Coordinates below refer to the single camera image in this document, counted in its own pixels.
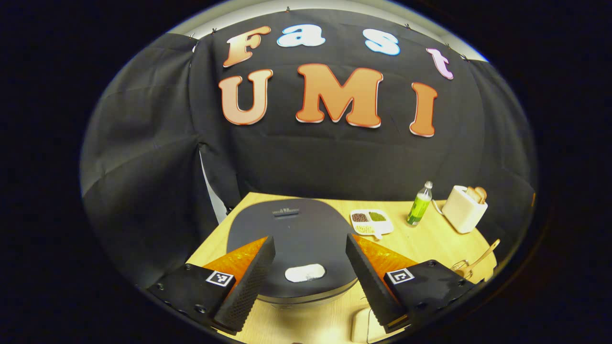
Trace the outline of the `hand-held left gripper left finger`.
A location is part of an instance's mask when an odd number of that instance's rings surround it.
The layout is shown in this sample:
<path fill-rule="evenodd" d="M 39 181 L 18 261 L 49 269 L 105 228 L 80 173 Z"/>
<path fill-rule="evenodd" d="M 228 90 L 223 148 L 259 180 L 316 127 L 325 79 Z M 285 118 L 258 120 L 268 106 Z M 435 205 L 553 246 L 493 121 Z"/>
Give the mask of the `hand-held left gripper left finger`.
<path fill-rule="evenodd" d="M 184 264 L 147 288 L 156 300 L 210 329 L 242 331 L 275 257 L 266 236 L 203 266 Z"/>

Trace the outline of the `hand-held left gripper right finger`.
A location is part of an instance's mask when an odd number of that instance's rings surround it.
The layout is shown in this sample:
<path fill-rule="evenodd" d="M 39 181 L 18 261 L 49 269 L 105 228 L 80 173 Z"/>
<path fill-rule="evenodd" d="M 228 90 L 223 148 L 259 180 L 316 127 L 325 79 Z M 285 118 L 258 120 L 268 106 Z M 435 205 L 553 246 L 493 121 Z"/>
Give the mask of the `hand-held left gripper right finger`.
<path fill-rule="evenodd" d="M 387 333 L 426 326 L 476 286 L 437 260 L 416 263 L 358 235 L 347 236 L 345 252 Z"/>

